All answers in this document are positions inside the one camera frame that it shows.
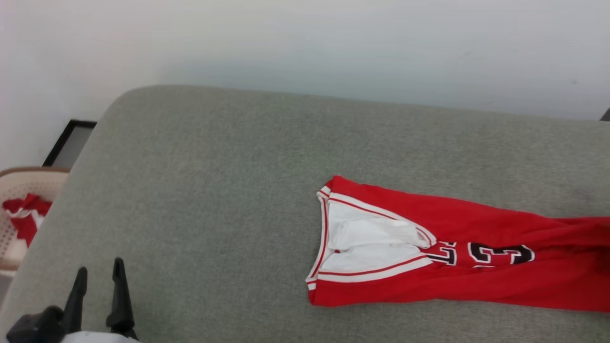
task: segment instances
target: laundry basket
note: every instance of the laundry basket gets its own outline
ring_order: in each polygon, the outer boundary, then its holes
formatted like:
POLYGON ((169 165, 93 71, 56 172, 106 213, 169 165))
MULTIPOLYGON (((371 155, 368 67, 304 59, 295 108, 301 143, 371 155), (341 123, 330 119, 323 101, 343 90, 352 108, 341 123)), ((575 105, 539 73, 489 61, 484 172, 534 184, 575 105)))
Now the laundry basket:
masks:
MULTIPOLYGON (((52 167, 13 168, 0 171, 0 203, 23 199, 28 193, 54 201, 69 169, 52 167)), ((17 230, 3 209, 0 211, 0 275, 14 276, 27 252, 25 240, 17 239, 17 230)))

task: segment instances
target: basketball jersey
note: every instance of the basketball jersey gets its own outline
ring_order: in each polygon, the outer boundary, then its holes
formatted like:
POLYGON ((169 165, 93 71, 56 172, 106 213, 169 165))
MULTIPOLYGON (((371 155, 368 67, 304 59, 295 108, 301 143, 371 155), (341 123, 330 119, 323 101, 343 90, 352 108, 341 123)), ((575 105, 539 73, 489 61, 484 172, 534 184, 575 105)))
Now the basketball jersey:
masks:
POLYGON ((335 176, 313 305, 480 300, 610 312, 610 217, 546 218, 335 176))

